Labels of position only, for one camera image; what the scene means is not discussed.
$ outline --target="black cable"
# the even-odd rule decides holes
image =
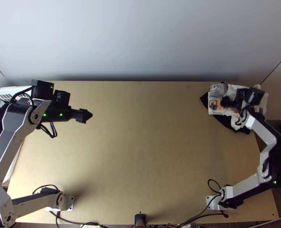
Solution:
[[[50,126],[51,126],[51,129],[52,129],[52,132],[53,132],[54,137],[57,137],[57,131],[56,131],[56,128],[55,128],[55,126],[54,126],[54,123],[51,122],[51,123],[50,123]]]
[[[53,186],[56,190],[59,190],[59,189],[57,188],[57,186],[55,186],[54,184],[46,184],[46,185],[42,185],[42,186],[36,188],[36,189],[32,192],[32,195],[35,194],[35,192],[36,192],[38,189],[43,188],[43,187],[47,187],[47,186]],[[64,222],[67,222],[67,223],[71,223],[71,224],[75,224],[75,225],[82,225],[81,227],[83,227],[83,226],[85,226],[85,225],[90,225],[90,226],[100,226],[101,228],[109,228],[109,227],[107,227],[107,226],[100,225],[100,224],[98,224],[98,223],[96,223],[96,222],[81,223],[81,222],[73,222],[73,221],[66,220],[66,219],[60,217],[60,211],[58,211],[56,214],[54,214],[52,211],[50,211],[50,213],[55,216],[55,224],[56,224],[56,227],[57,227],[57,228],[59,228],[58,221],[57,221],[58,219],[59,219],[59,220],[62,220],[62,221],[64,221]]]
[[[44,131],[47,135],[49,135],[51,138],[57,137],[57,131],[56,131],[56,129],[55,129],[55,126],[54,126],[54,123],[53,123],[53,122],[50,123],[50,127],[51,127],[51,129],[52,129],[52,134],[51,134],[51,132],[47,129],[47,127],[44,126],[43,124],[39,124],[39,127],[40,127],[41,130],[43,130],[43,131]]]
[[[194,218],[193,220],[191,220],[190,223],[193,222],[193,221],[195,221],[195,220],[197,220],[197,219],[199,219],[199,218],[203,218],[203,217],[207,217],[207,216],[213,216],[213,215],[223,215],[225,218],[229,218],[229,215],[227,215],[227,214],[225,214],[223,211],[221,211],[220,213],[213,213],[213,214],[201,215],[201,216],[199,216],[199,217]]]
[[[216,183],[216,184],[218,185],[219,189],[221,190],[221,186],[219,185],[218,182],[216,182],[216,181],[213,180],[213,179],[209,179],[207,183],[208,183],[208,187],[210,188],[210,190],[213,191],[213,192],[215,192],[215,193],[217,193],[217,194],[221,194],[221,192],[218,192],[218,191],[214,190],[214,189],[210,186],[210,181],[213,181],[214,183]]]
[[[38,188],[36,188],[33,192],[32,192],[32,195],[35,194],[35,192],[40,189],[40,188],[44,188],[44,187],[48,187],[48,186],[53,186],[56,190],[59,190],[54,184],[46,184],[46,185],[42,185]]]
[[[180,227],[183,227],[185,225],[188,225],[190,224],[190,221],[192,221],[193,219],[195,219],[196,217],[200,216],[201,214],[203,214],[207,208],[210,206],[211,202],[218,196],[220,196],[221,194],[217,194],[215,195],[210,201],[209,203],[207,204],[207,206],[204,208],[204,210],[202,210],[200,213],[198,213],[196,216],[193,216],[192,218],[189,218],[188,220],[186,220],[185,222],[181,223],[180,225],[178,225],[176,228],[180,228]]]
[[[33,101],[32,97],[29,94],[27,94],[27,93],[24,93],[24,94],[29,97],[32,106],[34,106],[34,101]]]
[[[82,225],[81,228],[85,225],[90,225],[90,226],[100,226],[101,228],[108,228],[107,226],[104,226],[104,225],[100,225],[99,223],[96,223],[96,222],[86,222],[86,223],[81,223],[81,222],[73,222],[73,221],[69,221],[69,220],[66,220],[62,217],[60,217],[60,211],[58,211],[58,215],[57,214],[54,214],[52,211],[50,211],[50,213],[52,215],[54,215],[55,217],[57,217],[57,219],[59,220],[62,220],[64,222],[67,222],[67,223],[70,223],[70,224],[75,224],[75,225]]]
[[[19,95],[21,95],[21,94],[24,94],[24,93],[26,93],[26,92],[32,90],[34,87],[35,87],[35,86],[31,86],[31,87],[29,87],[29,88],[27,88],[27,89],[25,89],[25,90],[22,90],[22,91],[17,92],[17,93],[14,94],[14,96],[10,99],[10,103],[13,103],[14,100],[15,100],[15,98],[16,98],[17,96],[19,96]]]
[[[59,228],[59,225],[58,225],[58,218],[59,218],[59,214],[60,214],[60,212],[58,211],[57,213],[56,213],[56,217],[55,217],[55,224],[56,224],[56,227],[57,228]]]

